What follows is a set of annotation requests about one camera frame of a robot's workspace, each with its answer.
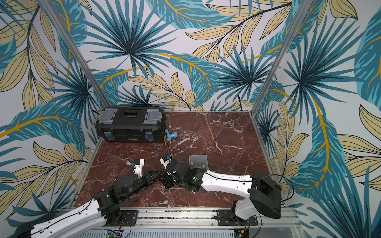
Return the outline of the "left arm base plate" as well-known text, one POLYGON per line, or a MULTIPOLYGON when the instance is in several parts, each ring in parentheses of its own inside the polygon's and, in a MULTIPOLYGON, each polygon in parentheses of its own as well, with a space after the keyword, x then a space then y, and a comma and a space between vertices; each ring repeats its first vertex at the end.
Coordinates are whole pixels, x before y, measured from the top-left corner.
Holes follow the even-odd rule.
POLYGON ((134 227, 138 218, 138 210, 117 210, 106 215, 105 227, 134 227))

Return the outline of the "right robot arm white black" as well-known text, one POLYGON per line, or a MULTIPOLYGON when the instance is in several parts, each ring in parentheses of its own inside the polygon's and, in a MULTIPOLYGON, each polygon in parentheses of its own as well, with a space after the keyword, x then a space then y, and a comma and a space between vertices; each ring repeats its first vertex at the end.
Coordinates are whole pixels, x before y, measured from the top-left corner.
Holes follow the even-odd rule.
POLYGON ((254 172, 252 175, 227 175, 204 168, 190 169, 175 159, 160 159, 165 172, 162 183, 169 189, 179 186, 196 193, 225 192, 242 197, 233 202, 233 218, 248 220, 255 215, 272 219, 281 218, 282 187, 270 175, 254 172))

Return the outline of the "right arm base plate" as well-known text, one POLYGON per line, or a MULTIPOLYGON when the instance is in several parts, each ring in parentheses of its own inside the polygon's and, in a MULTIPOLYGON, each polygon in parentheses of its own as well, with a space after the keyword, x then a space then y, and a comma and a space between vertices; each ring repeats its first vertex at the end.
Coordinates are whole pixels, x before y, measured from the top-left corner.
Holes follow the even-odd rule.
POLYGON ((249 220, 243 220, 233 215, 229 209, 216 210, 216 215, 213 219, 217 220, 219 226, 256 226, 258 220, 255 216, 249 218, 249 220))

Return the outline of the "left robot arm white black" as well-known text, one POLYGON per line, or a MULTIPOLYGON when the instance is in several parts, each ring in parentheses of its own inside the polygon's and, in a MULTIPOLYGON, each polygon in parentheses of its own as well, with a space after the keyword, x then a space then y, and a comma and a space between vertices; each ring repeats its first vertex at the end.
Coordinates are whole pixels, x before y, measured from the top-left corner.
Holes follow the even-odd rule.
POLYGON ((26 222, 16 229, 13 237, 70 238, 104 225, 121 225, 127 221, 121 211, 122 203, 150 188, 162 174, 161 170, 148 171, 137 179, 130 174, 122 175, 84 205, 43 223, 26 222))

